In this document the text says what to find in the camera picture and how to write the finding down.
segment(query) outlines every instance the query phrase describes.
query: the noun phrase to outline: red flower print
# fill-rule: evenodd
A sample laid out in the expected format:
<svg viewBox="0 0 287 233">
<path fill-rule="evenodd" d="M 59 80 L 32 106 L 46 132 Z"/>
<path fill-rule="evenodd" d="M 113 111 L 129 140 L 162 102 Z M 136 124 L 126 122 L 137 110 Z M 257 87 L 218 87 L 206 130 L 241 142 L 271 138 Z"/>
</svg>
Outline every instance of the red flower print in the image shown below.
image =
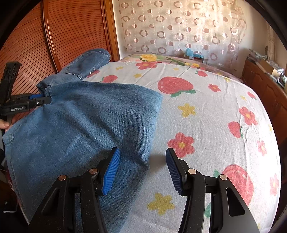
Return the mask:
<svg viewBox="0 0 287 233">
<path fill-rule="evenodd" d="M 167 142 L 168 147 L 172 147 L 179 158 L 185 157 L 187 154 L 194 152 L 194 147 L 191 145 L 194 142 L 192 137 L 185 136 L 183 133 L 177 133 L 175 139 Z"/>
<path fill-rule="evenodd" d="M 279 187 L 279 180 L 277 178 L 277 174 L 275 174 L 274 178 L 270 177 L 270 195 L 276 196 L 278 187 Z"/>
<path fill-rule="evenodd" d="M 177 97 L 182 92 L 194 94 L 193 85 L 182 78 L 164 77 L 158 82 L 158 89 L 165 93 L 171 94 L 171 97 Z"/>
<path fill-rule="evenodd" d="M 258 152 L 261 152 L 262 156 L 265 156 L 267 154 L 267 150 L 265 148 L 264 141 L 257 141 L 258 144 Z"/>
<path fill-rule="evenodd" d="M 252 99 L 256 99 L 256 97 L 250 92 L 247 92 L 247 95 L 249 95 Z"/>
<path fill-rule="evenodd" d="M 207 76 L 207 74 L 205 72 L 201 71 L 201 70 L 197 70 L 196 74 L 199 75 L 199 76 L 202 76 L 202 77 L 206 77 Z"/>
<path fill-rule="evenodd" d="M 93 75 L 95 75 L 95 74 L 98 74 L 100 72 L 100 70 L 95 70 L 94 72 L 92 72 L 92 73 L 90 73 L 88 76 L 87 76 L 87 78 L 90 78 L 90 77 L 92 77 Z"/>
<path fill-rule="evenodd" d="M 153 62 L 148 62 L 148 61 L 144 61 L 144 62 L 140 62 L 137 63 L 136 66 L 139 66 L 139 69 L 146 69 L 146 68 L 156 68 L 156 61 Z"/>
<path fill-rule="evenodd" d="M 238 111 L 242 116 L 244 116 L 244 121 L 247 125 L 257 125 L 257 121 L 255 120 L 255 115 L 253 112 L 248 111 L 246 107 L 239 108 Z"/>
<path fill-rule="evenodd" d="M 249 205 L 253 196 L 253 183 L 247 172 L 240 166 L 232 164 L 227 166 L 222 174 L 227 175 L 234 187 L 242 196 L 243 200 Z"/>
<path fill-rule="evenodd" d="M 108 75 L 100 81 L 100 83 L 112 83 L 114 80 L 116 80 L 118 77 L 116 75 Z"/>
<path fill-rule="evenodd" d="M 217 85 L 212 85 L 212 84 L 209 84 L 208 88 L 210 90 L 212 90 L 213 92 L 220 92 L 221 90 L 218 88 Z"/>
<path fill-rule="evenodd" d="M 240 124 L 236 121 L 231 121 L 228 123 L 228 128 L 230 130 L 230 132 L 232 133 L 233 136 L 237 137 L 237 138 L 241 138 L 243 137 L 242 133 L 241 133 L 241 128 L 242 126 L 240 126 Z"/>
</svg>

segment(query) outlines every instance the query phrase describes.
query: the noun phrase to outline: bed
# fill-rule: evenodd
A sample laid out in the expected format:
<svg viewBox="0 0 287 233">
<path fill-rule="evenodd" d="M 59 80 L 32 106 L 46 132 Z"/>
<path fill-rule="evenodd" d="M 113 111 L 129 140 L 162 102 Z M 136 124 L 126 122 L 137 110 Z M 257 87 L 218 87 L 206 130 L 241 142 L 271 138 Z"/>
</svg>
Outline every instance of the bed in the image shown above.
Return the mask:
<svg viewBox="0 0 287 233">
<path fill-rule="evenodd" d="M 163 154 L 168 147 L 204 175 L 226 174 L 260 232 L 268 232 L 278 206 L 281 170 L 275 134 L 259 97 L 227 73 L 171 59 L 131 55 L 83 80 L 135 84 L 163 95 L 150 170 L 121 232 L 178 232 L 186 198 L 173 187 Z M 206 194 L 204 233 L 209 221 Z"/>
</svg>

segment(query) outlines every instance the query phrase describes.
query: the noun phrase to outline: wooden frame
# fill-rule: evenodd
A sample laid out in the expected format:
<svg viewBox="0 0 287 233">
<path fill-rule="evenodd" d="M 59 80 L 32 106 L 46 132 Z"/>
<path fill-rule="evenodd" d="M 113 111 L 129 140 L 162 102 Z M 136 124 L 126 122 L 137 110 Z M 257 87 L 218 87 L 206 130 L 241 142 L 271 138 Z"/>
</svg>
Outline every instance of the wooden frame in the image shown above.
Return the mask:
<svg viewBox="0 0 287 233">
<path fill-rule="evenodd" d="M 119 61 L 119 46 L 117 40 L 117 32 L 114 18 L 113 2 L 112 0 L 100 0 L 102 8 L 102 17 L 104 22 L 105 34 L 108 39 L 107 44 L 110 47 L 110 54 L 112 61 Z"/>
<path fill-rule="evenodd" d="M 62 69 L 60 61 L 58 59 L 55 46 L 53 43 L 51 31 L 50 31 L 50 23 L 49 23 L 49 14 L 48 14 L 48 0 L 42 0 L 42 21 L 43 21 L 43 29 L 45 32 L 45 39 L 47 42 L 47 47 L 50 53 L 50 57 L 52 60 L 52 64 L 55 67 L 55 73 L 59 73 Z"/>
<path fill-rule="evenodd" d="M 55 67 L 55 72 L 58 73 L 60 72 L 62 67 L 60 65 L 50 31 L 48 2 L 49 0 L 42 0 L 42 21 L 43 21 L 45 39 L 51 57 L 51 62 Z M 108 52 L 111 54 L 111 60 L 118 61 L 120 60 L 120 55 L 119 55 L 119 47 L 118 47 L 117 33 L 114 19 L 113 2 L 112 0 L 100 0 L 100 4 L 101 4 L 102 19 L 104 24 L 107 49 Z"/>
</svg>

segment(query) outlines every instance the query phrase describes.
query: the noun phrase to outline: green leaf print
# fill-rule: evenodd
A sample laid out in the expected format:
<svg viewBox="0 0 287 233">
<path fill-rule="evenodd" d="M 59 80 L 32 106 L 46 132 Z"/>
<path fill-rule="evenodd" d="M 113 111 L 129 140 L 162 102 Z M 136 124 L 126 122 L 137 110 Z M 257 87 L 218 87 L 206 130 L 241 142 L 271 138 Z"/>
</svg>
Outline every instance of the green leaf print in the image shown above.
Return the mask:
<svg viewBox="0 0 287 233">
<path fill-rule="evenodd" d="M 190 94 L 194 94 L 194 93 L 196 93 L 196 91 L 195 91 L 195 90 L 189 90 L 189 91 L 183 91 L 183 92 L 185 92 L 185 93 L 190 93 Z"/>
<path fill-rule="evenodd" d="M 167 60 L 168 58 L 166 56 L 162 56 L 162 55 L 156 55 L 157 59 L 160 60 L 160 61 L 165 61 Z"/>
<path fill-rule="evenodd" d="M 208 206 L 205 209 L 204 215 L 207 218 L 210 218 L 210 212 L 211 212 L 211 202 L 208 204 Z"/>
<path fill-rule="evenodd" d="M 178 65 L 183 65 L 183 66 L 185 66 L 185 64 L 184 64 L 183 62 L 181 62 L 181 61 L 178 61 L 178 60 L 172 59 L 172 58 L 170 58 L 170 57 L 169 57 L 169 60 L 171 60 L 171 61 L 173 61 L 173 62 L 177 63 Z"/>
<path fill-rule="evenodd" d="M 214 173 L 213 173 L 213 177 L 218 177 L 220 175 L 219 171 L 217 171 L 216 169 L 214 170 Z"/>
<path fill-rule="evenodd" d="M 171 94 L 170 96 L 171 96 L 172 98 L 177 97 L 177 96 L 179 96 L 179 95 L 181 94 L 181 92 L 182 92 L 182 91 L 179 91 L 179 92 L 177 92 L 177 93 Z"/>
<path fill-rule="evenodd" d="M 243 134 L 242 134 L 242 127 L 243 127 L 243 126 L 241 126 L 241 127 L 240 127 L 240 134 L 241 134 L 241 137 L 243 137 Z"/>
</svg>

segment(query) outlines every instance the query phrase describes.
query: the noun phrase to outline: metal screw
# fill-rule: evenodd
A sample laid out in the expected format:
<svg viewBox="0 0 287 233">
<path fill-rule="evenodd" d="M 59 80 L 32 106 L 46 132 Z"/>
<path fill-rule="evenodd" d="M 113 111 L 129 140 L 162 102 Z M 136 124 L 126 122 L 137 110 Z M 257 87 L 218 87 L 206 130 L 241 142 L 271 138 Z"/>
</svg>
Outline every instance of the metal screw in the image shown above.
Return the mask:
<svg viewBox="0 0 287 233">
<path fill-rule="evenodd" d="M 66 176 L 65 176 L 65 175 L 60 175 L 60 176 L 59 176 L 59 180 L 60 180 L 60 181 L 63 181 L 63 180 L 65 180 L 65 179 L 66 179 Z"/>
<path fill-rule="evenodd" d="M 194 174 L 196 174 L 196 170 L 191 168 L 188 170 L 188 173 L 194 175 Z"/>
<path fill-rule="evenodd" d="M 226 175 L 220 175 L 219 177 L 220 177 L 220 179 L 222 179 L 222 180 L 227 180 L 227 176 L 226 176 Z"/>
<path fill-rule="evenodd" d="M 89 170 L 90 174 L 96 174 L 98 172 L 98 170 L 96 168 L 92 168 Z"/>
</svg>

